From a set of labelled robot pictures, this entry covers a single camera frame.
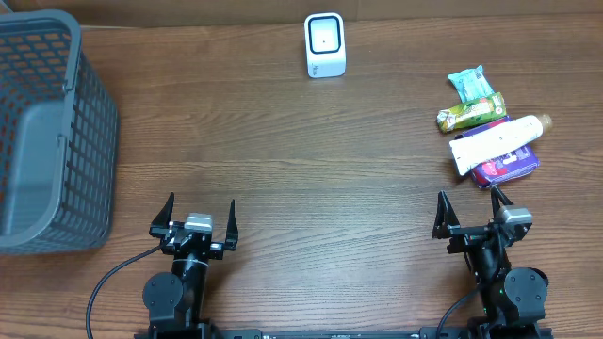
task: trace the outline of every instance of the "toothpaste tube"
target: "toothpaste tube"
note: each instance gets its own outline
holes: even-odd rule
[[[552,127],[551,118],[529,115],[516,121],[503,122],[471,137],[450,142],[452,156],[460,175],[467,174],[480,163],[513,152],[534,141]]]

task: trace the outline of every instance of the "gray plastic basket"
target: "gray plastic basket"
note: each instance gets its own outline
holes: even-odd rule
[[[60,10],[0,15],[0,253],[108,237],[120,122],[81,37]]]

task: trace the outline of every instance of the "purple package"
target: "purple package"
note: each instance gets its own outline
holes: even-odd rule
[[[483,132],[511,120],[512,119],[509,116],[506,116],[497,121],[492,121],[462,132],[460,135],[456,136],[455,139],[476,135],[479,132]],[[473,180],[479,188],[486,188],[528,175],[534,172],[539,166],[540,160],[538,160],[531,147],[525,145],[511,153],[481,163],[471,170],[471,176],[473,176]]]

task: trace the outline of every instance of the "snack wrapper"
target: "snack wrapper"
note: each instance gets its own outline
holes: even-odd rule
[[[481,125],[507,115],[505,101],[500,93],[461,103],[441,110],[436,118],[444,133],[455,129]]]
[[[482,65],[475,69],[450,74],[448,79],[454,85],[456,91],[459,92],[461,102],[463,103],[494,94],[494,90],[488,84],[488,80],[483,76]]]
[[[462,132],[456,138],[474,136],[511,120],[511,117],[505,116],[497,121]],[[529,145],[524,145],[511,153],[481,163],[471,170],[471,176],[479,188],[486,188],[528,175],[539,166],[540,160],[538,160],[532,148]]]

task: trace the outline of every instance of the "black cable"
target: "black cable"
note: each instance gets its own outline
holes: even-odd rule
[[[454,312],[454,310],[456,310],[457,308],[462,306],[468,300],[475,297],[475,295],[478,294],[478,292],[480,292],[481,290],[485,289],[486,287],[488,287],[489,285],[494,283],[495,278],[500,273],[500,270],[502,269],[503,257],[505,254],[503,251],[504,247],[502,246],[502,240],[500,238],[500,229],[498,227],[495,227],[495,233],[497,234],[497,244],[498,244],[497,270],[495,270],[490,281],[478,285],[478,287],[476,287],[474,290],[469,292],[466,296],[460,298],[457,302],[455,302],[452,306],[450,306],[450,308],[444,313],[444,316],[442,316],[440,323],[437,325],[437,330],[435,331],[435,339],[440,339],[440,334],[442,334],[442,329],[444,328],[444,324],[446,324],[446,321],[448,320],[448,317],[452,314],[452,312]],[[490,328],[490,329],[493,327],[494,327],[494,325],[492,325],[492,324],[490,324],[488,326],[488,328]]]
[[[475,295],[478,294],[478,292],[480,292],[480,291],[481,291],[481,288],[478,286],[477,288],[475,288],[474,290],[469,292],[466,296],[460,298],[457,302],[455,302],[452,306],[450,306],[450,308],[444,313],[444,316],[442,316],[442,320],[440,320],[440,323],[437,325],[437,331],[435,332],[435,339],[440,338],[440,334],[442,334],[442,329],[444,328],[444,324],[446,324],[446,320],[448,320],[448,317],[452,314],[452,312],[454,312],[454,310],[459,308],[461,305],[466,303],[468,300],[475,297]]]
[[[113,269],[111,269],[110,271],[108,271],[108,273],[103,277],[103,279],[101,279],[101,281],[99,281],[96,284],[96,287],[94,287],[94,291],[92,291],[92,295],[90,296],[90,300],[88,301],[88,309],[86,309],[86,334],[88,335],[88,339],[94,339],[94,337],[92,336],[92,329],[91,329],[91,324],[90,324],[90,316],[92,314],[92,304],[94,303],[94,299],[96,299],[96,295],[98,294],[98,291],[101,290],[101,287],[103,287],[103,284],[105,284],[105,282],[111,278],[111,276],[113,274],[115,274],[115,272],[119,271],[120,269],[134,263],[135,261],[137,261],[138,259],[144,258],[145,256],[149,255],[149,254],[153,254],[155,252],[157,252],[158,250],[161,250],[162,247],[164,247],[166,244],[168,244],[170,241],[165,241],[162,244],[159,244],[158,246],[153,247],[150,250],[145,251],[144,253],[141,253],[137,256],[135,256],[134,258],[130,258],[126,261],[124,261],[123,263],[115,266]]]

